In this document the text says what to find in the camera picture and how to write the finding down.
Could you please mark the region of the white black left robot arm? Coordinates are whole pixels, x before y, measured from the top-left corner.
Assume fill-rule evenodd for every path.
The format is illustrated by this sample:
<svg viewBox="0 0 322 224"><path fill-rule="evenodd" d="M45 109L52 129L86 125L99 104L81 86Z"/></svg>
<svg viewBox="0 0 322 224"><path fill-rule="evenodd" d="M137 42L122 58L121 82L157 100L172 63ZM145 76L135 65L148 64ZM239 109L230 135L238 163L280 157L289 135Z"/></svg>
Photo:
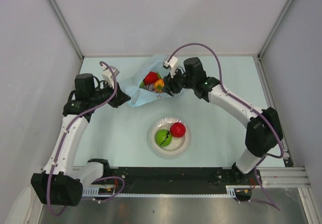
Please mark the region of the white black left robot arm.
<svg viewBox="0 0 322 224"><path fill-rule="evenodd" d="M105 159L90 159L80 170L73 170L79 143L93 113L106 104L117 108L130 100L121 91L116 73L103 73L102 76L102 81L91 73L75 77L75 89L64 105L61 130L51 157L41 173L32 175L31 185L40 202L48 208L77 206L89 185L119 180L112 176Z"/></svg>

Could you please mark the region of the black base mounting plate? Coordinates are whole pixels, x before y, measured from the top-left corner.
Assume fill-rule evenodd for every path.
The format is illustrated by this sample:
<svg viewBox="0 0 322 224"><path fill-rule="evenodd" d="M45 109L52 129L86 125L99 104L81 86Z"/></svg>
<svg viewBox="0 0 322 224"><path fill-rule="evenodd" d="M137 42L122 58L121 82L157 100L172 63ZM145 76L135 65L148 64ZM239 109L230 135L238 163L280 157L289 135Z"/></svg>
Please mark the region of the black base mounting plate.
<svg viewBox="0 0 322 224"><path fill-rule="evenodd" d="M107 176L125 181L122 194L206 195L224 194L226 186L250 187L261 178L259 171L240 173L236 168L114 167Z"/></svg>

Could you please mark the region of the white paper plate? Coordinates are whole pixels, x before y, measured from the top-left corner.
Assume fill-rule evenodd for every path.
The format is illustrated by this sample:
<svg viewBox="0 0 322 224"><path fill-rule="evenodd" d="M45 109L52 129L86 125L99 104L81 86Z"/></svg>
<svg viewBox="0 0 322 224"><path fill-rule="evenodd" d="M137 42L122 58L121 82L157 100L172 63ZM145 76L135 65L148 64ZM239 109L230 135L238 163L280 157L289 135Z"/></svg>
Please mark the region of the white paper plate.
<svg viewBox="0 0 322 224"><path fill-rule="evenodd" d="M166 117L152 124L147 132L149 147L159 156L176 158L191 146L192 136L188 125L181 119Z"/></svg>

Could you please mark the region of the aluminium frame rail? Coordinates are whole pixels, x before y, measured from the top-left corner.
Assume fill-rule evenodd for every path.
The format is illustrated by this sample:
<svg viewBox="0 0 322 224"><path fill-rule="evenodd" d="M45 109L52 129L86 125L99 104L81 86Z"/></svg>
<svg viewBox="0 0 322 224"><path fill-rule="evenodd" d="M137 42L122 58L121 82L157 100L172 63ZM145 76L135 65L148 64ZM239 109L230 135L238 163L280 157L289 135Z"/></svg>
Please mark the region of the aluminium frame rail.
<svg viewBox="0 0 322 224"><path fill-rule="evenodd" d="M303 207L305 219L308 223L321 223L319 210L316 207L312 187L304 167L296 167L293 163L288 142L282 141L286 167L260 167L264 187L281 188L286 194L296 189L299 194L299 204Z"/></svg>

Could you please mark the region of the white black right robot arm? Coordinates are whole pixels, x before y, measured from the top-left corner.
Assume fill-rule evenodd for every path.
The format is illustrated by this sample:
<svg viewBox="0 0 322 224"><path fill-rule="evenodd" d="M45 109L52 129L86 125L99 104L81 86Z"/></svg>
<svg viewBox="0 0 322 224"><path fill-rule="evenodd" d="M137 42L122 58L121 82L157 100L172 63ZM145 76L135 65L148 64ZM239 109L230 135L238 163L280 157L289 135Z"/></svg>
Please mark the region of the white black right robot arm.
<svg viewBox="0 0 322 224"><path fill-rule="evenodd" d="M276 145L283 150L283 132L274 108L261 109L234 95L220 80L207 76L197 57L186 59L184 69L180 69L175 57L165 60L163 67L169 70L164 77L164 92L173 96L183 89L193 90L197 98L222 108L246 128L246 150L233 164L232 179L235 183L248 181L250 172Z"/></svg>

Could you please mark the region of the green fake watermelon ball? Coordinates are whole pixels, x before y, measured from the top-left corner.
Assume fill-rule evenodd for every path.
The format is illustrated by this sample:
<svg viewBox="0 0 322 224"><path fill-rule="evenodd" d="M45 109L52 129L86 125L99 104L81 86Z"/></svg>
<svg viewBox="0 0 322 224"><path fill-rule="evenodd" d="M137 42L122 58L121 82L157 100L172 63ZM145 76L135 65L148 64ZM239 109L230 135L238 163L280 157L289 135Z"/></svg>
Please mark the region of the green fake watermelon ball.
<svg viewBox="0 0 322 224"><path fill-rule="evenodd" d="M156 132L154 140L158 146L165 147L172 142L172 135L169 130L161 129Z"/></svg>

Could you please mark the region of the red fake apple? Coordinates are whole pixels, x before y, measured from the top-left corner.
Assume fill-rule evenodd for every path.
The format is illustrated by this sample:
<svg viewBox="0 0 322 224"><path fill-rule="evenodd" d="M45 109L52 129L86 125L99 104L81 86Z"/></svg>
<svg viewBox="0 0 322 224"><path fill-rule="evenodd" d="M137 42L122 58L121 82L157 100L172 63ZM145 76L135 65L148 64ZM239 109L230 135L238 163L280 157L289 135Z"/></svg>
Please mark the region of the red fake apple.
<svg viewBox="0 0 322 224"><path fill-rule="evenodd" d="M181 122L176 122L171 125L170 133L173 137L181 138L186 134L186 127Z"/></svg>

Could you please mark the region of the light blue plastic bag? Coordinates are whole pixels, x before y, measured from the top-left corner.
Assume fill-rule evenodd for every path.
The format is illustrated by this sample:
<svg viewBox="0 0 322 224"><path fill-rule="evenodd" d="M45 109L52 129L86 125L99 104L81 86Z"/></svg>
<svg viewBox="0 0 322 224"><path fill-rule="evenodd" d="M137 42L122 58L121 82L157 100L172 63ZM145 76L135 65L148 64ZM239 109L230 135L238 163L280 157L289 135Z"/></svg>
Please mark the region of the light blue plastic bag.
<svg viewBox="0 0 322 224"><path fill-rule="evenodd" d="M154 84L143 88L140 87L144 78L150 72L155 72L162 78L168 74L168 71L163 68L165 59L165 55L153 55L146 59L138 69L134 69L128 77L119 81L121 90L131 97L131 100L127 102L130 106L138 107L155 100L170 97L167 93L159 93L154 90Z"/></svg>

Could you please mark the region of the red fake bell pepper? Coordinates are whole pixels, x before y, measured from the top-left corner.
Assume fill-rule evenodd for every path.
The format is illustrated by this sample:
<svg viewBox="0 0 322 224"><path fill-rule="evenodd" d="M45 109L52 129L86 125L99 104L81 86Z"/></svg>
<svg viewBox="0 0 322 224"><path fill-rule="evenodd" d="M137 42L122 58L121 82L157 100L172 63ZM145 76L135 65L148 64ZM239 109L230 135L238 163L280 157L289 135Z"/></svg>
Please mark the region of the red fake bell pepper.
<svg viewBox="0 0 322 224"><path fill-rule="evenodd" d="M158 79L158 74L156 72L150 71L143 79L143 83L146 86L151 85L154 84Z"/></svg>

